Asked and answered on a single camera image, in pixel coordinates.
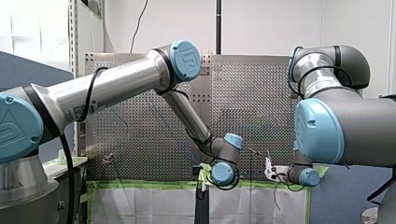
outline black pole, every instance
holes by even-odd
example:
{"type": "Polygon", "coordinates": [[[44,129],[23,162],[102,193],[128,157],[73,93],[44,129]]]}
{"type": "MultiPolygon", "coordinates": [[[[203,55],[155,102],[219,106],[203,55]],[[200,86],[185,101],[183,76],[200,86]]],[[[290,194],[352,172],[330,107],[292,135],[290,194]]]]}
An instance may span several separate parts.
{"type": "Polygon", "coordinates": [[[202,192],[196,189],[195,192],[195,219],[194,224],[209,224],[209,189],[202,192]]]}
{"type": "Polygon", "coordinates": [[[216,13],[216,54],[221,54],[221,0],[218,0],[216,13]]]}

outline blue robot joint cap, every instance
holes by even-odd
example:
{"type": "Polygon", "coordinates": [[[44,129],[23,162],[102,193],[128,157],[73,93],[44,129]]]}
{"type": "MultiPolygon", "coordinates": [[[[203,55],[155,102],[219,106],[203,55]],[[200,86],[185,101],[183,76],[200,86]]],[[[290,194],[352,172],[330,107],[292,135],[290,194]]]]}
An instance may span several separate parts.
{"type": "Polygon", "coordinates": [[[188,40],[179,40],[172,43],[170,61],[176,75],[182,81],[191,81],[198,77],[201,71],[201,56],[188,40]]]}

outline cable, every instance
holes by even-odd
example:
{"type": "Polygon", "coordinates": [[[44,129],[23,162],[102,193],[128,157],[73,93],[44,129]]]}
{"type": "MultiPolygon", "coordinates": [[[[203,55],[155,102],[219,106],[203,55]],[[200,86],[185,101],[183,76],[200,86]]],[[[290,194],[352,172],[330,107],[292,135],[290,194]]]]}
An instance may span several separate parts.
{"type": "Polygon", "coordinates": [[[279,212],[281,212],[279,204],[277,204],[277,201],[276,201],[276,189],[277,189],[277,187],[279,187],[279,184],[280,184],[280,182],[277,182],[277,184],[276,184],[276,186],[274,188],[274,203],[275,203],[275,205],[277,207],[277,210],[279,210],[279,212]]]}
{"type": "Polygon", "coordinates": [[[294,51],[293,51],[293,53],[292,53],[292,54],[290,55],[290,57],[289,57],[288,86],[289,86],[290,90],[291,90],[292,92],[296,93],[296,94],[299,94],[299,93],[297,92],[297,90],[295,90],[295,89],[291,86],[291,81],[294,80],[294,78],[293,78],[294,60],[295,60],[295,57],[296,57],[296,55],[297,55],[297,52],[298,52],[300,49],[303,49],[303,47],[298,46],[297,48],[295,48],[294,51]]]}
{"type": "Polygon", "coordinates": [[[348,79],[348,84],[349,84],[348,87],[350,88],[350,87],[353,86],[353,83],[352,83],[352,76],[348,73],[347,70],[345,70],[345,69],[342,68],[342,67],[338,67],[338,66],[334,66],[334,65],[324,65],[324,66],[314,67],[314,68],[309,69],[308,71],[306,71],[306,72],[301,76],[301,78],[300,78],[300,80],[299,80],[299,82],[298,82],[298,87],[297,87],[297,91],[298,91],[298,92],[297,92],[297,94],[299,94],[299,96],[300,96],[302,99],[304,99],[304,95],[302,94],[301,87],[302,87],[302,84],[303,84],[304,79],[305,79],[307,76],[309,76],[312,72],[317,71],[317,70],[321,70],[321,69],[325,69],[325,68],[338,69],[338,70],[342,71],[342,72],[346,75],[346,77],[347,77],[347,79],[348,79]]]}
{"type": "Polygon", "coordinates": [[[275,171],[275,174],[276,174],[277,178],[279,179],[279,182],[282,183],[283,185],[285,185],[286,187],[288,187],[288,190],[293,191],[293,192],[299,192],[299,191],[303,190],[303,189],[305,188],[305,186],[302,186],[300,189],[292,189],[292,188],[290,187],[290,186],[293,186],[293,185],[294,185],[293,183],[289,184],[289,174],[290,174],[290,170],[291,170],[292,168],[293,168],[293,166],[291,166],[291,167],[289,168],[287,174],[285,174],[285,173],[279,173],[279,174],[278,174],[276,171],[275,171]],[[284,176],[286,177],[286,183],[283,182],[281,178],[279,178],[280,175],[284,175],[284,176]]]}
{"type": "MultiPolygon", "coordinates": [[[[96,77],[98,76],[99,72],[101,70],[105,70],[107,67],[100,67],[96,69],[96,71],[92,75],[91,79],[91,84],[90,87],[88,88],[87,92],[87,97],[85,99],[85,105],[83,109],[83,114],[81,118],[78,120],[78,122],[82,122],[87,118],[88,116],[88,110],[90,108],[90,101],[91,101],[91,95],[92,95],[92,89],[93,89],[93,83],[96,80],[96,77]]],[[[67,211],[67,224],[73,224],[74,223],[74,210],[75,210],[75,196],[76,196],[76,190],[75,190],[75,177],[74,177],[74,172],[73,172],[73,158],[70,152],[69,145],[67,143],[66,136],[62,134],[60,137],[62,147],[64,148],[64,156],[66,157],[66,164],[67,164],[67,173],[69,174],[69,205],[68,205],[68,211],[67,211]]]]}
{"type": "Polygon", "coordinates": [[[66,157],[66,164],[67,164],[67,173],[69,175],[69,205],[67,211],[67,224],[74,223],[74,210],[75,210],[75,177],[73,172],[73,159],[72,154],[70,153],[69,144],[67,143],[66,137],[62,134],[60,137],[62,147],[64,148],[64,156],[66,157]]]}
{"type": "Polygon", "coordinates": [[[132,53],[132,51],[134,50],[134,38],[137,35],[137,32],[139,31],[139,27],[140,27],[140,20],[142,20],[142,16],[146,11],[146,8],[148,6],[149,0],[146,0],[145,6],[143,7],[142,12],[140,13],[139,19],[137,20],[137,27],[136,30],[134,31],[134,37],[132,37],[132,44],[131,44],[131,50],[129,51],[129,53],[132,53]]]}
{"type": "Polygon", "coordinates": [[[392,184],[396,182],[396,176],[393,176],[389,179],[384,185],[382,185],[379,189],[377,189],[374,193],[367,197],[367,201],[370,203],[378,204],[378,202],[373,201],[374,198],[378,197],[382,192],[388,189],[392,184]]]}
{"type": "Polygon", "coordinates": [[[87,96],[86,96],[86,98],[85,98],[84,110],[83,110],[82,116],[81,116],[81,118],[79,118],[78,122],[82,122],[82,121],[84,121],[84,120],[87,118],[87,116],[88,116],[88,110],[90,109],[90,103],[91,103],[91,95],[92,95],[93,83],[95,82],[96,77],[98,76],[99,72],[102,71],[102,70],[106,70],[106,69],[108,69],[108,67],[99,67],[99,68],[96,69],[95,72],[93,73],[92,78],[91,78],[91,84],[90,84],[90,87],[88,88],[87,96]]]}

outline blue joint cover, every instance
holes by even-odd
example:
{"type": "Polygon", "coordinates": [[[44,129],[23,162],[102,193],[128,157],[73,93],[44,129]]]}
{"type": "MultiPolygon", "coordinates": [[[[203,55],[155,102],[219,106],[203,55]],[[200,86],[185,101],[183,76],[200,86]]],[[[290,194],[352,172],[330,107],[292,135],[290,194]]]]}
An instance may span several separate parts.
{"type": "Polygon", "coordinates": [[[297,104],[294,129],[294,150],[300,150],[309,160],[334,164],[342,159],[343,130],[332,110],[319,99],[302,100],[297,104]]]}
{"type": "Polygon", "coordinates": [[[212,168],[212,180],[215,184],[226,186],[233,181],[233,168],[226,162],[219,162],[212,168]]]}
{"type": "Polygon", "coordinates": [[[191,81],[198,77],[201,70],[201,56],[188,40],[178,40],[170,48],[170,61],[176,75],[182,81],[191,81]]]}
{"type": "Polygon", "coordinates": [[[306,168],[300,173],[299,182],[302,186],[315,187],[319,184],[320,177],[315,169],[306,168]]]}
{"type": "Polygon", "coordinates": [[[36,149],[43,121],[29,103],[0,93],[0,163],[15,161],[36,149]]]}
{"type": "Polygon", "coordinates": [[[224,140],[231,144],[233,147],[236,147],[238,150],[242,150],[242,147],[244,145],[244,139],[238,134],[226,133],[224,135],[224,140]]]}

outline pegboard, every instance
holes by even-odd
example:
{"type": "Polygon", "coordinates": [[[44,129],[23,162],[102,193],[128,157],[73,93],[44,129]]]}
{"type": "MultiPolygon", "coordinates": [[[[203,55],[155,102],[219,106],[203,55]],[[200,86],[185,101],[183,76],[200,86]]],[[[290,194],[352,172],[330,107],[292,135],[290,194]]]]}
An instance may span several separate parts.
{"type": "Polygon", "coordinates": [[[239,160],[243,176],[264,178],[267,154],[273,164],[292,163],[297,100],[290,97],[287,84],[288,59],[223,55],[211,58],[213,134],[243,136],[245,145],[239,160]]]}
{"type": "MultiPolygon", "coordinates": [[[[86,73],[141,57],[87,54],[86,73]]],[[[276,164],[292,162],[296,100],[290,99],[287,67],[288,57],[203,55],[200,76],[180,85],[215,136],[244,137],[241,175],[263,178],[267,150],[276,164]]],[[[191,180],[191,167],[201,159],[178,118],[154,91],[98,113],[82,130],[86,153],[95,154],[89,179],[191,180]],[[110,154],[113,161],[108,163],[110,154]]]]}

